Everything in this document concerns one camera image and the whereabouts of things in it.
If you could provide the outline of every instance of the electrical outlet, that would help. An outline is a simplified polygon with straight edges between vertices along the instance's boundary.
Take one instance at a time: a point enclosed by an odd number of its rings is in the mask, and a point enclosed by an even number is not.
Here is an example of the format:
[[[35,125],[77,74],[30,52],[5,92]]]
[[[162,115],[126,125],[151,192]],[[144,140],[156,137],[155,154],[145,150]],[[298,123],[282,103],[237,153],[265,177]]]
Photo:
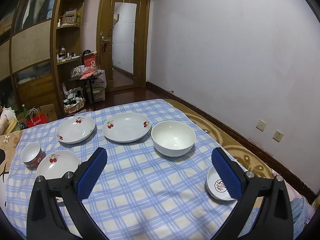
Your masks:
[[[276,133],[273,136],[273,139],[276,140],[277,142],[280,142],[282,139],[282,136],[283,136],[283,133],[276,130]]]
[[[256,128],[259,129],[261,132],[263,132],[266,126],[267,126],[266,122],[259,120]]]

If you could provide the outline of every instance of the metal screw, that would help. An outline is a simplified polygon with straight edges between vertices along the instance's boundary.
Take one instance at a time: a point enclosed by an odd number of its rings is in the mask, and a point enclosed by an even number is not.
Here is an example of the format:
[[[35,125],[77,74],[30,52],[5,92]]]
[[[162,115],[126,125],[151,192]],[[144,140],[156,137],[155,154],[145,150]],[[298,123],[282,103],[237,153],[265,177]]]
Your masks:
[[[276,176],[277,181],[283,181],[283,178],[280,175]]]
[[[245,174],[247,175],[248,178],[254,177],[254,173],[252,171],[247,171]]]
[[[73,172],[71,172],[71,171],[68,171],[66,174],[64,174],[64,177],[66,179],[70,179],[70,178],[72,178],[72,176],[73,176]]]
[[[37,182],[40,182],[42,179],[43,179],[43,176],[41,176],[41,175],[38,176],[38,177],[36,177],[36,181],[37,181]]]

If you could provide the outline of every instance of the wooden door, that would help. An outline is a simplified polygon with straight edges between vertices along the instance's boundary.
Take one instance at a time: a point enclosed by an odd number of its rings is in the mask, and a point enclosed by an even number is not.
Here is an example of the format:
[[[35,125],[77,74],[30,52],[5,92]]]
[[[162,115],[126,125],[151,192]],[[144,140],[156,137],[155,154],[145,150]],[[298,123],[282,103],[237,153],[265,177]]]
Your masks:
[[[107,91],[145,86],[150,0],[101,0],[97,45]]]

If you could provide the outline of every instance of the tablecloth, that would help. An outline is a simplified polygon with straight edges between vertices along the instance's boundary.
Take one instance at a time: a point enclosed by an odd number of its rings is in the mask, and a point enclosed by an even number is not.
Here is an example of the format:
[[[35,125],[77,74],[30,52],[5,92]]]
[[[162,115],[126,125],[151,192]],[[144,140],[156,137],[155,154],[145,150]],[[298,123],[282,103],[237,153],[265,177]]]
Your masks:
[[[114,143],[104,137],[102,125],[122,112],[144,114],[152,126],[166,120],[186,123],[196,133],[195,145],[188,154],[169,158],[155,150],[151,131],[133,143]],[[20,153],[33,141],[47,155],[69,149],[81,161],[88,160],[97,147],[107,150],[108,163],[83,204],[110,239],[210,239],[236,205],[236,201],[215,200],[205,190],[211,152],[220,145],[169,103],[158,99],[81,115],[96,122],[93,134],[81,143],[65,145],[57,140],[56,130],[66,119],[32,127],[22,135],[6,184],[7,217],[22,234],[26,235],[36,172],[25,167]],[[63,203],[59,205],[70,231],[78,234]]]

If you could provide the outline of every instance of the baseboard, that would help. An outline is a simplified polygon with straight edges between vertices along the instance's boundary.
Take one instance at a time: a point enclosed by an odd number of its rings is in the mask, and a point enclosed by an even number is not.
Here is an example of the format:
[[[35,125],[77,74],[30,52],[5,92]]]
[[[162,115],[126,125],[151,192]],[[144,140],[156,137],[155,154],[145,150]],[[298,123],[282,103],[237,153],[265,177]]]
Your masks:
[[[127,78],[130,78],[133,80],[133,74],[116,66],[113,66],[113,69],[121,73],[122,75],[126,76]]]
[[[270,168],[278,172],[296,191],[298,191],[301,195],[305,196],[305,198],[309,201],[311,204],[315,198],[316,194],[296,175],[294,175],[288,168],[286,168],[283,164],[281,164],[279,161],[277,161],[275,158],[273,158],[269,153],[267,153],[265,150],[261,149],[259,146],[255,145],[252,141],[249,141],[246,137],[241,135],[240,133],[236,132],[229,126],[225,125],[224,123],[220,122],[213,116],[205,113],[198,107],[188,103],[187,101],[171,94],[170,92],[164,90],[161,87],[158,87],[157,85],[146,82],[146,86],[152,88],[153,90],[163,94],[169,99],[175,100],[187,107],[189,107],[191,110],[195,111],[199,115],[203,116],[205,119],[207,119],[209,122],[213,123],[217,127],[219,127],[221,130],[223,130],[225,133],[230,135],[233,139],[238,141],[240,144],[242,144],[244,147],[246,147],[249,151],[251,151],[253,154],[255,154],[258,158],[260,158],[264,163],[266,163]]]

